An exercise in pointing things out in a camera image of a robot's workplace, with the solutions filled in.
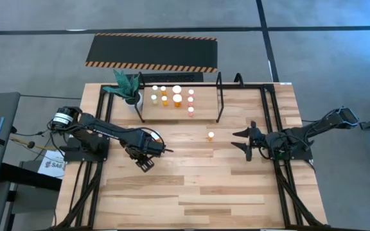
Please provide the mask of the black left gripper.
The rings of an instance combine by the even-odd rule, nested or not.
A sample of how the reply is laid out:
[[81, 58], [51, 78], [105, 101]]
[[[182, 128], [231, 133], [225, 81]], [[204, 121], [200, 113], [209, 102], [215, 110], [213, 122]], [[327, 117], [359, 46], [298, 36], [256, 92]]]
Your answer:
[[154, 167], [151, 157], [160, 157], [162, 153], [171, 152], [166, 148], [163, 138], [159, 134], [161, 141], [152, 138], [151, 132], [159, 132], [151, 128], [133, 128], [128, 130], [128, 141], [125, 144], [125, 151], [136, 158], [136, 165], [144, 172], [148, 172]]

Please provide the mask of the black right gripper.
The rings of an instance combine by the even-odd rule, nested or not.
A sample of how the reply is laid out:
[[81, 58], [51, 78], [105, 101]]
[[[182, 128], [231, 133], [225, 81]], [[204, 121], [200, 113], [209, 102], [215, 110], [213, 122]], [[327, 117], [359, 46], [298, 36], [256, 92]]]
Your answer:
[[[269, 134], [262, 133], [256, 127], [256, 122], [251, 121], [250, 126], [240, 132], [234, 132], [234, 136], [249, 138], [253, 136], [253, 146], [256, 148], [265, 148], [268, 151], [272, 150], [271, 141], [279, 137], [278, 132], [271, 132]], [[252, 147], [246, 143], [231, 142], [233, 146], [236, 146], [245, 153], [245, 159], [247, 162], [252, 160]]]

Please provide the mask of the white plant pot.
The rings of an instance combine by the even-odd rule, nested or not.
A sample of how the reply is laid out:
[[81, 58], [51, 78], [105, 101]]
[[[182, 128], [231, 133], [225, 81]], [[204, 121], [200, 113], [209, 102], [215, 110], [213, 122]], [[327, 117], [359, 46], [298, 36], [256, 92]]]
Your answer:
[[132, 111], [135, 111], [136, 108], [139, 111], [142, 111], [143, 108], [143, 95], [141, 92], [138, 92], [136, 97], [130, 98], [130, 99], [125, 99], [124, 102], [130, 107]]

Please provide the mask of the green snake plant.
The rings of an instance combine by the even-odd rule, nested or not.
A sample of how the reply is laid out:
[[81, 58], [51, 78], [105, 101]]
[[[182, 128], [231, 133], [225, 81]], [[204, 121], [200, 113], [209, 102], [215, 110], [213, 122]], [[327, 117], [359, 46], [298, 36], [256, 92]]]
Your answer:
[[118, 86], [103, 87], [105, 92], [116, 94], [123, 99], [134, 99], [139, 91], [139, 75], [127, 76], [124, 71], [113, 70]]

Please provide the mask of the black flat box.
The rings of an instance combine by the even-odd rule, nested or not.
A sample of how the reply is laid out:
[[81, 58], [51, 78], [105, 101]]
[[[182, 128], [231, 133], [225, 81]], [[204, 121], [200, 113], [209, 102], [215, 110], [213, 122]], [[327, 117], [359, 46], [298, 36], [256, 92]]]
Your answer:
[[143, 74], [146, 83], [203, 82], [202, 73], [155, 73]]

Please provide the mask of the white printed paper sheet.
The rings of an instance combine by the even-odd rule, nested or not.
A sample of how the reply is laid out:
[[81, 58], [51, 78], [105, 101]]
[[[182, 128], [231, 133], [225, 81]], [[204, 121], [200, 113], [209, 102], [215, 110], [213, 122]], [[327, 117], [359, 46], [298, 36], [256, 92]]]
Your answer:
[[65, 168], [64, 158], [58, 151], [47, 151], [37, 172], [42, 175], [63, 179]]

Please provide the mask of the black hazard-striped floor mat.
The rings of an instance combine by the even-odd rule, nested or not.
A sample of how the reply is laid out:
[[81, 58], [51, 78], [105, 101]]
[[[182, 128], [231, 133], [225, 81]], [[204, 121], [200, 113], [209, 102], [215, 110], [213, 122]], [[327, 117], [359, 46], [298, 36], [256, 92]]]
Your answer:
[[218, 42], [213, 37], [97, 33], [85, 66], [215, 73]]

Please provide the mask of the black furniture panel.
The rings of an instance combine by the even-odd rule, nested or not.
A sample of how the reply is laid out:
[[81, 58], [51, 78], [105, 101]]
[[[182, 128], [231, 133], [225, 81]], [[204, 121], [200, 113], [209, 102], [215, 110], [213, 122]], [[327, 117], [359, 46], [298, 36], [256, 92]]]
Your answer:
[[62, 180], [59, 178], [6, 163], [2, 163], [0, 166], [0, 182], [11, 182], [52, 191], [59, 191], [62, 184]]

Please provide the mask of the wooden shelf black metal frame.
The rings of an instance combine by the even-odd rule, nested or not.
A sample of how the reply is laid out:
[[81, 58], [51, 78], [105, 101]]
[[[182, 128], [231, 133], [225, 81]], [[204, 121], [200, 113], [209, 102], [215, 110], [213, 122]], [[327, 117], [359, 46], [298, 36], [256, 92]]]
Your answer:
[[[139, 111], [136, 108], [142, 122], [147, 121], [187, 121], [187, 120], [206, 120], [206, 121], [218, 121], [220, 119], [222, 110], [224, 109], [223, 101], [223, 84], [222, 75], [218, 74], [216, 82], [214, 84], [207, 83], [157, 83], [158, 93], [157, 104], [154, 105], [151, 100], [152, 86], [153, 83], [140, 85], [141, 93], [143, 95], [143, 108]], [[173, 91], [172, 87], [180, 85], [182, 91], [181, 107], [175, 107], [173, 102]], [[166, 93], [168, 97], [168, 105], [164, 106], [161, 100], [162, 94], [160, 87], [166, 87]], [[194, 115], [190, 117], [188, 115], [188, 98], [191, 97], [188, 91], [193, 89], [195, 91], [193, 96], [193, 108]]]

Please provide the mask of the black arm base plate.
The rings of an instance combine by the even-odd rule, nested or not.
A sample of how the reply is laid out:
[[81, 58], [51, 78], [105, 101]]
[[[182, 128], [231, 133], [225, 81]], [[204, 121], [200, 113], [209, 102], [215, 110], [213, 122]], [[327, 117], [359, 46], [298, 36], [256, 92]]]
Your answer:
[[310, 147], [302, 142], [273, 142], [269, 151], [271, 157], [276, 157], [278, 160], [310, 160], [313, 158]]
[[110, 140], [100, 138], [99, 146], [96, 150], [90, 150], [82, 145], [75, 138], [70, 138], [66, 146], [61, 146], [66, 162], [103, 162], [107, 160]]

